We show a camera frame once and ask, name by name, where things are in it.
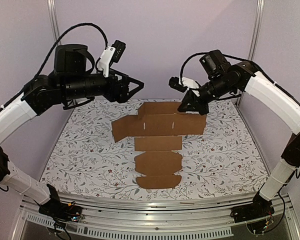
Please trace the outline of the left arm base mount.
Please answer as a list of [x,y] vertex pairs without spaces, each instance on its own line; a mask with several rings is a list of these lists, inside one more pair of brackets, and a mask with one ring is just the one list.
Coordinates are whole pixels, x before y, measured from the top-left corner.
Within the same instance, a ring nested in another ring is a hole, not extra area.
[[46,185],[49,189],[49,200],[45,204],[39,204],[38,212],[53,219],[63,222],[78,222],[82,216],[83,208],[75,201],[62,203],[55,187]]

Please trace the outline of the brown cardboard box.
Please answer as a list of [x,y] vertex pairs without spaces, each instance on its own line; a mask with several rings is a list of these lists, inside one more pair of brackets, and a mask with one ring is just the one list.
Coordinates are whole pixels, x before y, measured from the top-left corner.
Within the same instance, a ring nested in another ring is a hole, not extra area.
[[206,114],[179,112],[174,101],[145,102],[136,115],[126,115],[112,122],[115,142],[134,138],[136,183],[147,190],[171,189],[180,184],[183,137],[202,135]]

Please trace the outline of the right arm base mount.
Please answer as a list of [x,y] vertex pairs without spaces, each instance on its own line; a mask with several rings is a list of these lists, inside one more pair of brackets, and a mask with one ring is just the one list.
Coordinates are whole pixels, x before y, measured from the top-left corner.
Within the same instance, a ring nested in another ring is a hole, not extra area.
[[275,213],[272,201],[267,201],[260,196],[258,191],[252,199],[252,203],[231,208],[230,217],[235,223],[266,217]]

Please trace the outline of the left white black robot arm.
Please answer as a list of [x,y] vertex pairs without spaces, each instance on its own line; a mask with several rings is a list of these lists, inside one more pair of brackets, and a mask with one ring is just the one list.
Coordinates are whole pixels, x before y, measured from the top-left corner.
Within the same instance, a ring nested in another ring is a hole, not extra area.
[[116,41],[94,60],[83,44],[59,45],[54,68],[49,75],[37,75],[19,95],[0,110],[0,184],[33,199],[53,216],[64,213],[56,189],[44,185],[18,169],[2,149],[2,143],[26,122],[40,116],[54,105],[71,108],[75,100],[80,107],[102,96],[109,102],[125,103],[143,89],[144,83],[112,69],[126,45]]

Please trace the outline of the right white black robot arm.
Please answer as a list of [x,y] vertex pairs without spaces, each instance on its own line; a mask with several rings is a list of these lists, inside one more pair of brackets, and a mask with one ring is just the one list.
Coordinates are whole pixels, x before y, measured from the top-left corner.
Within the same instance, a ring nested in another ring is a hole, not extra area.
[[171,88],[185,93],[178,107],[179,112],[205,115],[209,112],[210,102],[224,100],[226,94],[230,94],[231,98],[238,98],[237,92],[241,91],[268,107],[292,132],[280,161],[255,194],[252,203],[233,207],[230,214],[238,222],[270,215],[274,212],[272,199],[300,167],[300,102],[253,61],[237,58],[238,63],[231,64],[227,60],[230,56],[216,49],[195,53],[186,62],[196,56],[200,57],[199,62],[207,73],[208,82],[200,85],[197,81],[184,77],[185,65],[181,66],[179,76],[169,80]]

